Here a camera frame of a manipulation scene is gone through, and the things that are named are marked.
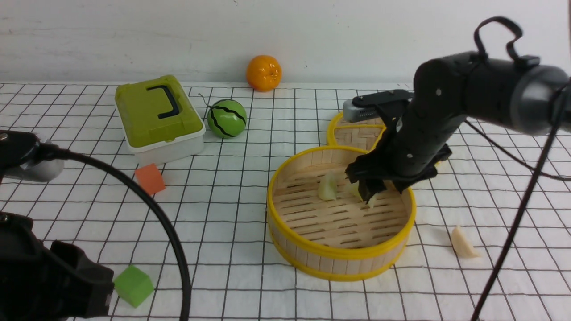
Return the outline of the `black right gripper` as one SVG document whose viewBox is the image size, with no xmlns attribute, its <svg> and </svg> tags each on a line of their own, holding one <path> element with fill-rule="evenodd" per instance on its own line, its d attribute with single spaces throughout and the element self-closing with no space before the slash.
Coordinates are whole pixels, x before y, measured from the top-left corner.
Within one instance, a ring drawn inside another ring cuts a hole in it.
<svg viewBox="0 0 571 321">
<path fill-rule="evenodd" d="M 388 183 L 402 193 L 419 181 L 435 177 L 436 163 L 451 156 L 447 142 L 464 121 L 463 113 L 448 104 L 430 111 L 406 90 L 363 96 L 388 104 L 378 110 L 386 126 L 379 142 L 345 170 L 351 183 L 359 182 L 361 197 L 369 201 L 374 194 L 385 191 Z"/>
</svg>

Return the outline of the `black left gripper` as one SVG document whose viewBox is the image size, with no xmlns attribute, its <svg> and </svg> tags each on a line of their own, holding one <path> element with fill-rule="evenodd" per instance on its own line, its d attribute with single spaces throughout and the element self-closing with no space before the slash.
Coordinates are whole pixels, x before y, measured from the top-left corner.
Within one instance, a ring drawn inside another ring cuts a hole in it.
<svg viewBox="0 0 571 321">
<path fill-rule="evenodd" d="M 91 261 L 78 246 L 34 235 L 33 220 L 2 214 L 0 312 L 3 321 L 65 321 L 108 315 L 113 270 Z"/>
</svg>

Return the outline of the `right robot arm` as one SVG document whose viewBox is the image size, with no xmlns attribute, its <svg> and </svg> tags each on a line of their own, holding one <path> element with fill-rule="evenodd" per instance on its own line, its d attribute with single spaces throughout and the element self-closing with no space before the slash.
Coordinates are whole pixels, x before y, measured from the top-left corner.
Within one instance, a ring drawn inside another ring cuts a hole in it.
<svg viewBox="0 0 571 321">
<path fill-rule="evenodd" d="M 364 201 L 432 179 L 436 163 L 451 155 L 447 142 L 466 118 L 483 120 L 529 136 L 554 128 L 570 131 L 570 79 L 537 57 L 481 60 L 474 52 L 432 59 L 420 65 L 414 91 L 388 90 L 344 104 L 349 122 L 380 118 L 385 130 L 375 148 L 345 169 Z"/>
</svg>

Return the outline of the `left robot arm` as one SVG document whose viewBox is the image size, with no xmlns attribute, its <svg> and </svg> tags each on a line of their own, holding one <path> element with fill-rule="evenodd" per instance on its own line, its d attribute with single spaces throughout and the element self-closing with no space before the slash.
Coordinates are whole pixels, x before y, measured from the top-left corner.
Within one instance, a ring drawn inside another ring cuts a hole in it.
<svg viewBox="0 0 571 321">
<path fill-rule="evenodd" d="M 1 131 L 1 183 L 13 187 L 1 207 L 1 319 L 65 321 L 108 315 L 113 270 L 92 261 L 75 244 L 41 239 L 31 210 L 53 218 L 54 201 L 37 201 L 49 181 L 61 175 L 62 160 L 47 158 L 51 141 L 32 132 Z"/>
</svg>

